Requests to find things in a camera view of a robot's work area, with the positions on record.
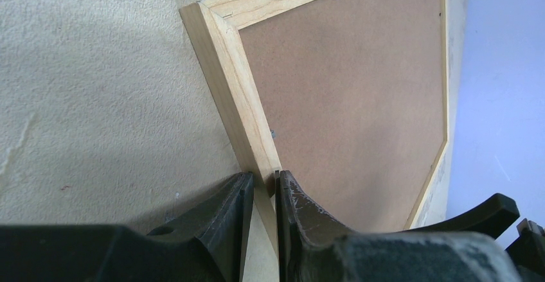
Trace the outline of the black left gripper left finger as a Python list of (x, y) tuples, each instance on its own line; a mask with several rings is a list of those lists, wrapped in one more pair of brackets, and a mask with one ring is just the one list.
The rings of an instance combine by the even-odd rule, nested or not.
[(254, 182), (237, 173), (208, 199), (141, 234), (124, 225), (2, 225), (2, 281), (241, 281)]

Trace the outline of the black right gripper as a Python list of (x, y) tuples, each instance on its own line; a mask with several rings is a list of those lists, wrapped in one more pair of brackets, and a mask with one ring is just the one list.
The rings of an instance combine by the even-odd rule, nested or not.
[(523, 220), (505, 250), (492, 246), (519, 217), (515, 201), (496, 193), (461, 215), (416, 228), (447, 238), (410, 251), (405, 281), (544, 281), (543, 227)]

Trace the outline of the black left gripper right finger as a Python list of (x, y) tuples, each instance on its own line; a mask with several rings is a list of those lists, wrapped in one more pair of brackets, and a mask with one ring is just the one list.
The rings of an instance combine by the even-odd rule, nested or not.
[(281, 281), (405, 281), (410, 251), (445, 235), (360, 233), (312, 200), (288, 171), (275, 173)]

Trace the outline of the brown frame backing board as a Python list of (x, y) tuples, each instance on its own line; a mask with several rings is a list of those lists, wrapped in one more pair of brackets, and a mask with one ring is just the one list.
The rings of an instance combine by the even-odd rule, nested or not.
[(440, 0), (316, 0), (240, 30), (281, 166), (361, 232), (404, 228), (444, 140)]

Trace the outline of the wooden picture frame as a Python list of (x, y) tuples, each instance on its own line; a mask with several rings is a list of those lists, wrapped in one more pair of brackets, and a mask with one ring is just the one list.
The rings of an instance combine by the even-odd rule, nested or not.
[[(273, 204), (274, 173), (284, 170), (242, 44), (240, 30), (316, 0), (203, 0), (181, 8), (181, 17), (240, 168), (255, 176), (255, 204), (273, 249), (278, 247)], [(443, 144), (403, 229), (422, 216), (429, 188), (449, 143), (447, 8), (441, 4)]]

